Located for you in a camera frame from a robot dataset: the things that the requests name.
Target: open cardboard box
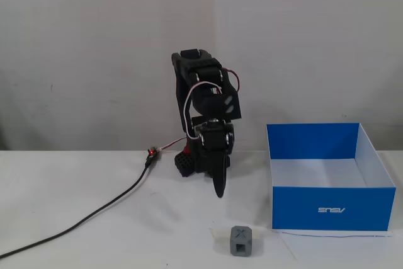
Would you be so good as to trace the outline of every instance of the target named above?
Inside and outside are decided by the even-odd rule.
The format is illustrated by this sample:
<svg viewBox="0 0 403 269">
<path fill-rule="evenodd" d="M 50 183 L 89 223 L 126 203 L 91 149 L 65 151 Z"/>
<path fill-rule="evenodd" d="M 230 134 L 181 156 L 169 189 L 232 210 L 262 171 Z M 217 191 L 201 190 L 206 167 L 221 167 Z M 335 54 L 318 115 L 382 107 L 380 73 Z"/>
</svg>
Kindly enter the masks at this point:
<svg viewBox="0 0 403 269">
<path fill-rule="evenodd" d="M 273 229 L 388 229 L 395 186 L 361 124 L 269 124 L 267 134 Z"/>
</svg>

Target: gray 3d-printed block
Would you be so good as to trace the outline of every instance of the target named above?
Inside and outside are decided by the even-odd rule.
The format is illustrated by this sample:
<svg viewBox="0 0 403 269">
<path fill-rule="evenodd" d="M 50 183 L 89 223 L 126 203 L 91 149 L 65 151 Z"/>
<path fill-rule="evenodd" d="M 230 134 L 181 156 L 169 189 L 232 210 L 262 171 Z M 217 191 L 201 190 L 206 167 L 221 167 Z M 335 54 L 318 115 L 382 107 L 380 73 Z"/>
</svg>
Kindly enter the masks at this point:
<svg viewBox="0 0 403 269">
<path fill-rule="evenodd" d="M 231 229 L 230 250 L 234 256 L 252 254 L 252 229 L 246 226 L 234 226 Z"/>
</svg>

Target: white wall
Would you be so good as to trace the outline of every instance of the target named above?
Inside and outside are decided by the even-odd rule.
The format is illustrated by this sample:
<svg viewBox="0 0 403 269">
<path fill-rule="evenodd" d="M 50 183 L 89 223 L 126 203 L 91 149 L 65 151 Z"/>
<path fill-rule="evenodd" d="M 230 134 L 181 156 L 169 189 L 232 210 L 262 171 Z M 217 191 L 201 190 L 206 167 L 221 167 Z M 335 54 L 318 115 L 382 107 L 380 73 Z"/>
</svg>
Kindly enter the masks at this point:
<svg viewBox="0 0 403 269">
<path fill-rule="evenodd" d="M 171 54 L 215 50 L 213 0 L 0 0 L 10 149 L 146 149 L 182 136 Z"/>
<path fill-rule="evenodd" d="M 236 149 L 264 149 L 265 123 L 344 121 L 403 149 L 403 0 L 0 0 L 3 139 L 169 142 L 182 135 L 170 56 L 193 47 L 241 77 Z"/>
<path fill-rule="evenodd" d="M 362 122 L 403 149 L 403 0 L 215 0 L 217 52 L 241 77 L 236 148 L 263 125 Z"/>
</svg>

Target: white tabletop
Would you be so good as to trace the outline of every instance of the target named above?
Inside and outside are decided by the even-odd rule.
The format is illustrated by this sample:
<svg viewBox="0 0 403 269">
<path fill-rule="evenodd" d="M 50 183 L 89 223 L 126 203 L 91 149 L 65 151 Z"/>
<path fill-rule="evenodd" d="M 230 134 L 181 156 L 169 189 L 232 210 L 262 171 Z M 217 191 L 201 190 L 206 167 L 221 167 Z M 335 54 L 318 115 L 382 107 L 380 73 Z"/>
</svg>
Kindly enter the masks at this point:
<svg viewBox="0 0 403 269">
<path fill-rule="evenodd" d="M 274 233 L 266 229 L 264 152 L 233 154 L 222 199 L 203 175 L 182 178 L 175 154 L 164 153 L 142 186 L 112 208 L 55 241 L 0 260 L 0 268 L 403 266 L 403 152 L 380 152 L 397 187 L 390 231 L 382 238 Z M 138 178 L 146 155 L 0 152 L 0 254 L 54 235 L 109 202 Z M 249 258 L 229 253 L 225 234 L 234 225 L 260 236 Z"/>
</svg>

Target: black power cord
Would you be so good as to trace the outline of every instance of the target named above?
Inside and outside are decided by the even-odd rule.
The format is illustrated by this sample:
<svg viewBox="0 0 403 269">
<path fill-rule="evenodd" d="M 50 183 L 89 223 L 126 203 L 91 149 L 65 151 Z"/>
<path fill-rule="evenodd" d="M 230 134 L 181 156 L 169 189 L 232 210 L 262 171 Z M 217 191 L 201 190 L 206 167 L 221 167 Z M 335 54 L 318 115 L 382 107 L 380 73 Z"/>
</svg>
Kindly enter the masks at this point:
<svg viewBox="0 0 403 269">
<path fill-rule="evenodd" d="M 143 172 L 141 173 L 140 177 L 137 179 L 137 181 L 126 191 L 124 191 L 123 193 L 119 194 L 116 198 L 114 198 L 112 201 L 110 201 L 109 203 L 106 203 L 104 206 L 102 206 L 101 208 L 95 210 L 92 214 L 87 215 L 85 218 L 83 218 L 82 220 L 80 220 L 76 225 L 71 226 L 70 228 L 66 229 L 65 231 L 62 231 L 54 236 L 51 236 L 49 238 L 43 239 L 41 241 L 35 242 L 33 244 L 30 244 L 28 246 L 25 247 L 21 247 L 19 249 L 15 249 L 12 250 L 10 252 L 7 252 L 3 255 L 0 255 L 0 260 L 3 258 L 6 258 L 8 256 L 11 255 L 15 255 L 16 253 L 20 253 L 22 251 L 28 250 L 30 248 L 34 248 L 36 246 L 39 246 L 41 244 L 45 244 L 53 239 L 57 239 L 61 236 L 63 236 L 64 234 L 69 233 L 70 231 L 73 231 L 75 228 L 79 227 L 82 223 L 86 222 L 88 219 L 92 218 L 94 215 L 96 215 L 98 212 L 101 212 L 102 210 L 104 210 L 105 208 L 107 208 L 108 206 L 112 205 L 113 203 L 115 203 L 117 200 L 121 199 L 123 196 L 125 196 L 126 194 L 128 194 L 130 191 L 132 191 L 142 180 L 142 178 L 145 175 L 145 172 L 147 171 L 147 168 L 150 167 L 150 165 L 152 164 L 152 162 L 154 162 L 155 159 L 157 159 L 159 154 L 159 149 L 156 147 L 151 147 L 149 149 L 149 155 L 147 156 L 147 159 L 145 160 L 145 167 Z"/>
</svg>

